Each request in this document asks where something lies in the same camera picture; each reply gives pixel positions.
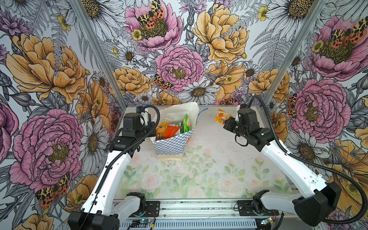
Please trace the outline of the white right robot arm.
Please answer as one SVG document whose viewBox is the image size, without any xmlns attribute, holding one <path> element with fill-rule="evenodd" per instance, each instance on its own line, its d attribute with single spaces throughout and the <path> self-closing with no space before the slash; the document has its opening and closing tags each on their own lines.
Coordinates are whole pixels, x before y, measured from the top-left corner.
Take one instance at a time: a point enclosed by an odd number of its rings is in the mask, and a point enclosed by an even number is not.
<svg viewBox="0 0 368 230">
<path fill-rule="evenodd" d="M 342 189 L 296 160 L 269 128 L 260 127 L 253 109 L 239 109 L 236 118 L 225 121 L 224 129 L 245 138 L 249 145 L 272 160 L 298 190 L 294 194 L 277 194 L 267 189 L 258 192 L 252 202 L 256 214 L 278 210 L 297 215 L 304 223 L 316 227 L 336 209 Z"/>
</svg>

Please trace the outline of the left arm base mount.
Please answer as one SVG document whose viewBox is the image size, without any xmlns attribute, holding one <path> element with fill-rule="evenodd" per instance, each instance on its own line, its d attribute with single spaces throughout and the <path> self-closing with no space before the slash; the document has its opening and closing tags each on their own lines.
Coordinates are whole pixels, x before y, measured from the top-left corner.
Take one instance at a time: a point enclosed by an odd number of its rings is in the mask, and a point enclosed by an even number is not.
<svg viewBox="0 0 368 230">
<path fill-rule="evenodd" d="M 160 201 L 147 201 L 146 207 L 144 211 L 137 211 L 136 213 L 132 214 L 132 217 L 159 217 L 160 213 Z"/>
</svg>

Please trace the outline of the red snack packet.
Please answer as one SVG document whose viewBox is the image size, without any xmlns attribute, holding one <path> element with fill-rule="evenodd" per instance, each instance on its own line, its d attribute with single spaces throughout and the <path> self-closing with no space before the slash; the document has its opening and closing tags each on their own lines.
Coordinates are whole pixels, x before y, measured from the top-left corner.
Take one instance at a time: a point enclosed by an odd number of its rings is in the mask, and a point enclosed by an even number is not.
<svg viewBox="0 0 368 230">
<path fill-rule="evenodd" d="M 175 137 L 175 133 L 176 131 L 178 130 L 178 127 L 176 126 L 168 126 L 167 127 L 167 130 L 166 130 L 166 133 L 164 134 L 163 138 L 164 139 L 169 139 L 169 138 L 173 138 Z"/>
</svg>

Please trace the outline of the orange white snack packet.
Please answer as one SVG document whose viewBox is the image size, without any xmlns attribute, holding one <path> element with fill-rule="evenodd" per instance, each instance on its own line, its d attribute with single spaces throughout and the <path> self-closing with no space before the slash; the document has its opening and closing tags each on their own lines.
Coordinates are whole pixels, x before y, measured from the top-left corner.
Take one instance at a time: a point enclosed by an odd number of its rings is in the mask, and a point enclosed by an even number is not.
<svg viewBox="0 0 368 230">
<path fill-rule="evenodd" d="M 163 136 L 166 133 L 167 127 L 168 127 L 168 124 L 165 123 L 165 122 L 163 122 L 163 123 L 161 123 L 160 125 L 157 126 L 156 141 L 163 139 Z"/>
</svg>

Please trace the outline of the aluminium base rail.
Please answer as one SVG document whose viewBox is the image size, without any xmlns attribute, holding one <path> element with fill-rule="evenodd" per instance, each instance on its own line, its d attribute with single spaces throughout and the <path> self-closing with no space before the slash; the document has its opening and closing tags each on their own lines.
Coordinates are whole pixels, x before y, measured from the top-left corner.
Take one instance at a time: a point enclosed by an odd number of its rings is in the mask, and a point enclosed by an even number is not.
<svg viewBox="0 0 368 230">
<path fill-rule="evenodd" d="M 296 215 L 268 210 L 257 215 L 251 199 L 151 199 L 152 215 L 130 217 L 121 230 L 311 230 Z"/>
</svg>

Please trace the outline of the blue checkered paper bag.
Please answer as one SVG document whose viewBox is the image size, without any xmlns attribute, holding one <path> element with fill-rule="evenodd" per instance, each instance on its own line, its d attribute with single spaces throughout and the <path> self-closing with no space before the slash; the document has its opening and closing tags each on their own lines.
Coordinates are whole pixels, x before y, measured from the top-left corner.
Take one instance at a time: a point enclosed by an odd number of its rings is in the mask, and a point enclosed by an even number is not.
<svg viewBox="0 0 368 230">
<path fill-rule="evenodd" d="M 199 106 L 196 102 L 172 105 L 160 110 L 156 137 L 151 138 L 160 161 L 180 161 L 196 128 Z"/>
</svg>

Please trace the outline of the green Lays chips bag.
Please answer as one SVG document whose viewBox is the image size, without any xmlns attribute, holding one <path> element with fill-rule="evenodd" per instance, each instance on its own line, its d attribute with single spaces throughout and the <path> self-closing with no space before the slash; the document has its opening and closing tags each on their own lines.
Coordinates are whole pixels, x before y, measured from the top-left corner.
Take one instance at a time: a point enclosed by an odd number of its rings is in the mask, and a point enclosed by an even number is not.
<svg viewBox="0 0 368 230">
<path fill-rule="evenodd" d="M 185 115 L 182 125 L 181 125 L 181 133 L 189 132 L 192 129 L 191 122 L 188 114 Z"/>
</svg>

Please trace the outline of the floral table mat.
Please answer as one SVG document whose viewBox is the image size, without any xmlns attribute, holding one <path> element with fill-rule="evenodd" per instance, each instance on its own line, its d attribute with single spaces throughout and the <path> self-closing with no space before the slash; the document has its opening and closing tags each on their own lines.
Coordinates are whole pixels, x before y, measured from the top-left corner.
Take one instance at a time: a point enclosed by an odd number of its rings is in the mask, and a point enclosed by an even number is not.
<svg viewBox="0 0 368 230">
<path fill-rule="evenodd" d="M 129 192 L 148 199 L 250 198 L 261 190 L 291 192 L 285 174 L 268 158 L 234 142 L 227 147 L 190 145 L 179 161 L 136 153 L 120 180 L 115 197 Z"/>
</svg>

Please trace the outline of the small orange white candy packet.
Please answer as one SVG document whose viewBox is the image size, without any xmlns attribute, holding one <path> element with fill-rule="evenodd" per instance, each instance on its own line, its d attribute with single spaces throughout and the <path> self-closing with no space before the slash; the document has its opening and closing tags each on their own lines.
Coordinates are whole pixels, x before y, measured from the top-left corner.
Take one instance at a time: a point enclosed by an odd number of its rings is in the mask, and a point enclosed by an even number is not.
<svg viewBox="0 0 368 230">
<path fill-rule="evenodd" d="M 225 122 L 232 117 L 229 113 L 219 109 L 214 120 L 222 125 L 225 125 Z"/>
</svg>

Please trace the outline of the green white snack packet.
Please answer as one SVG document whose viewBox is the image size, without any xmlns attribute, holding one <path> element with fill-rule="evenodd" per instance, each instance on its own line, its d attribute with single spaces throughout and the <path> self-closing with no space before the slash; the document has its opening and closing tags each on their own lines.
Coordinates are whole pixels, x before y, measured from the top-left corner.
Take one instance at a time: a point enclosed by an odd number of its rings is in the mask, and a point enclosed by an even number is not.
<svg viewBox="0 0 368 230">
<path fill-rule="evenodd" d="M 178 122 L 175 124 L 175 127 L 178 127 L 178 130 L 176 131 L 175 135 L 180 135 L 181 134 L 181 127 L 182 127 L 182 122 Z"/>
</svg>

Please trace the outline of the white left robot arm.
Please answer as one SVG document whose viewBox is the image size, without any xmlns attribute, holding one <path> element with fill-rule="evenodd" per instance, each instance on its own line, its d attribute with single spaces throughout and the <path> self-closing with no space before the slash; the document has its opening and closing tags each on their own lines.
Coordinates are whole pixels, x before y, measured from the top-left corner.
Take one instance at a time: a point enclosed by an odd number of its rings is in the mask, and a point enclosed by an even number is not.
<svg viewBox="0 0 368 230">
<path fill-rule="evenodd" d="M 131 215 L 141 216 L 146 211 L 146 198 L 142 193 L 131 192 L 123 201 L 113 204 L 115 193 L 124 171 L 140 151 L 141 143 L 155 135 L 156 124 L 144 106 L 135 113 L 126 113 L 123 127 L 109 147 L 104 169 L 96 186 L 80 211 L 72 211 L 68 225 L 72 230 L 118 230 L 120 223 Z"/>
</svg>

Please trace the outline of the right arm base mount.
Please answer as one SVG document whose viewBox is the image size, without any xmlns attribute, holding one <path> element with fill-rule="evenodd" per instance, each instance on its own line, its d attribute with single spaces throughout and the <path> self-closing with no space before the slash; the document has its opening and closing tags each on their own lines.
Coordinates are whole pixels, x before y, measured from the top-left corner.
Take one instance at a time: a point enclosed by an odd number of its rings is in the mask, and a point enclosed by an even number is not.
<svg viewBox="0 0 368 230">
<path fill-rule="evenodd" d="M 253 204 L 253 200 L 238 200 L 233 206 L 233 210 L 240 216 L 278 216 L 279 211 L 265 209 L 258 203 Z"/>
</svg>

